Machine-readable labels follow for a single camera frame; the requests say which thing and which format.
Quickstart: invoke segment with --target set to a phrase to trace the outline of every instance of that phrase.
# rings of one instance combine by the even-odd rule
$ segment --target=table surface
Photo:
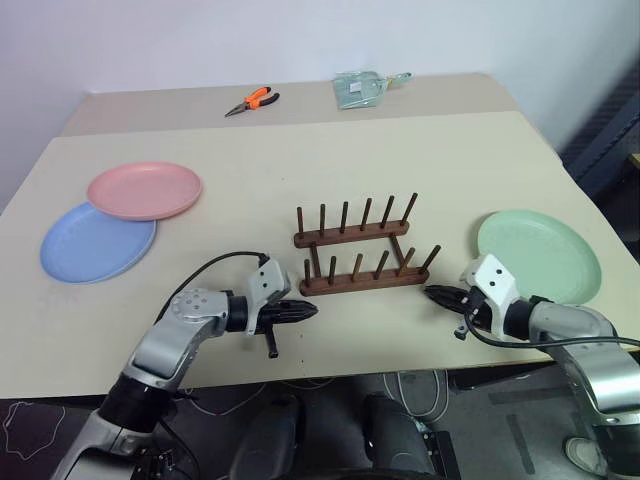
[[[487,82],[487,77],[476,78]],[[499,90],[490,84],[485,87]],[[414,84],[414,99],[422,98],[420,85]],[[447,88],[440,91],[441,110],[446,110],[442,98]],[[428,95],[438,97],[433,91]],[[234,95],[224,105],[229,104],[228,109],[236,100]],[[444,114],[440,107],[429,111],[428,103],[418,101],[422,106],[413,110],[414,116],[399,117],[389,114],[401,110],[390,92],[386,109],[356,113],[379,117],[368,120],[354,120],[348,112],[340,120],[327,117],[314,123],[309,117],[288,123],[286,111],[277,111],[279,124],[267,126],[260,124],[269,115],[264,108],[239,119],[257,122],[253,126],[167,130],[174,127],[171,120],[162,124],[147,117],[136,120],[126,133],[108,133],[118,122],[106,121],[74,131],[72,119],[63,134],[67,136],[50,143],[0,216],[0,397],[105,393],[167,295],[199,265],[231,250],[266,251],[281,261],[297,285],[308,257],[308,250],[292,243],[297,206],[304,209],[310,227],[318,222],[320,203],[326,203],[331,227],[340,221],[343,201],[350,204],[349,222],[358,223],[367,197],[374,199],[373,220],[382,216],[390,194],[396,196],[391,215],[396,218],[411,193],[419,193],[411,228],[400,244],[404,250],[416,248],[415,265],[435,244],[442,245],[430,283],[456,283],[477,255],[479,224],[492,212],[530,208],[559,218],[589,242],[600,260],[602,287],[589,306],[607,316],[620,335],[640,336],[640,268],[553,150],[509,106],[508,96],[503,94],[501,101],[501,106],[488,101],[491,105],[477,107],[486,109],[484,113],[453,108],[453,114]],[[451,99],[452,105],[458,103]],[[78,114],[91,117],[83,108]],[[279,108],[292,107],[282,102]],[[152,131],[137,131],[145,128]],[[175,162],[197,172],[205,185],[198,202],[159,222],[147,255],[124,274],[79,286],[48,277],[38,252],[51,225],[86,200],[86,187],[100,172],[148,160]],[[327,270],[330,256],[336,255],[337,273],[344,273],[362,252],[364,271],[374,269],[388,248],[388,240],[322,247],[320,259]],[[254,260],[226,260],[193,286],[241,293],[243,279],[254,268]],[[290,296],[301,298],[296,290]],[[548,358],[537,351],[489,347],[473,338],[456,340],[458,316],[426,299],[417,285],[310,300],[318,306],[318,315],[276,327],[280,358],[267,359],[262,336],[227,334],[202,345],[184,386]]]

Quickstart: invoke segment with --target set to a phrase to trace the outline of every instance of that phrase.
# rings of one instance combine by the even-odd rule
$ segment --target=gray floor
[[[392,394],[397,396],[395,376],[389,374],[387,380]],[[305,389],[284,383],[268,384],[258,397],[226,416],[206,416],[187,401],[178,403],[178,412],[170,423],[200,459],[204,479],[225,475],[252,418],[279,393],[292,391],[303,398],[308,419],[297,469],[369,466],[360,432],[360,407],[366,394],[384,391],[382,376],[339,378],[314,390],[307,390],[315,387],[306,381],[293,384]],[[403,384],[411,409],[430,407],[435,386],[430,372],[406,373]],[[224,411],[259,388],[260,385],[209,388],[196,394],[201,405]],[[443,395],[438,410],[444,401]],[[5,418],[11,403],[0,401],[1,418]],[[8,428],[9,448],[28,455],[46,444],[61,413],[60,407],[21,406]],[[15,454],[0,453],[0,479],[46,479],[86,415],[85,411],[67,408],[55,443],[27,462]],[[450,432],[465,480],[591,478],[562,454],[566,436],[589,432],[577,415],[562,372],[555,366],[524,378],[451,392],[447,414],[433,427]],[[180,464],[185,470],[189,468],[186,459],[181,459]]]

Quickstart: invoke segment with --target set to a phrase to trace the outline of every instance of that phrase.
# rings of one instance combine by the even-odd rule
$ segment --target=desk
[[[344,200],[350,203],[349,221],[357,223],[368,196],[374,198],[370,219],[382,216],[390,194],[396,195],[392,217],[397,217],[414,191],[420,196],[400,243],[405,250],[416,248],[416,264],[434,244],[442,245],[430,282],[455,283],[476,255],[475,233],[488,214],[531,208],[566,222],[589,242],[603,278],[589,305],[620,335],[640,336],[640,268],[495,82],[481,75],[416,79],[389,92],[379,108],[348,112],[335,110],[331,88],[319,85],[274,86],[283,94],[280,101],[237,115],[229,124],[218,115],[250,87],[88,99],[0,217],[0,397],[105,393],[167,295],[206,260],[231,250],[266,251],[296,285],[308,255],[292,243],[297,206],[310,225],[318,221],[319,204],[326,203],[327,227],[333,227]],[[305,98],[300,93],[292,96],[295,102],[286,101],[287,90],[304,89],[316,95],[308,111],[298,101]],[[202,111],[194,118],[176,100],[193,95],[200,98],[196,103],[210,98],[215,107],[204,120],[198,117],[206,117]],[[461,111],[465,95],[474,99],[470,112]],[[173,107],[163,104],[167,98]],[[139,104],[138,117],[127,124],[129,110],[105,107],[113,102]],[[315,104],[331,108],[314,119]],[[411,116],[400,116],[403,110]],[[176,125],[180,116],[187,128]],[[271,116],[278,121],[268,125]],[[187,212],[159,222],[147,255],[124,274],[82,286],[49,278],[38,259],[49,227],[85,201],[86,186],[100,172],[147,160],[192,168],[204,180],[202,197]],[[358,244],[365,255],[363,271],[375,268],[384,248],[384,240]],[[337,273],[351,269],[355,254],[353,244],[320,249],[325,270],[330,256],[338,257]],[[227,260],[193,285],[240,293],[254,268],[254,260]],[[293,291],[291,297],[300,296]],[[548,358],[537,351],[492,348],[473,338],[456,340],[458,317],[428,301],[419,286],[311,300],[318,315],[276,327],[280,358],[267,359],[263,337],[228,334],[202,345],[184,386]]]

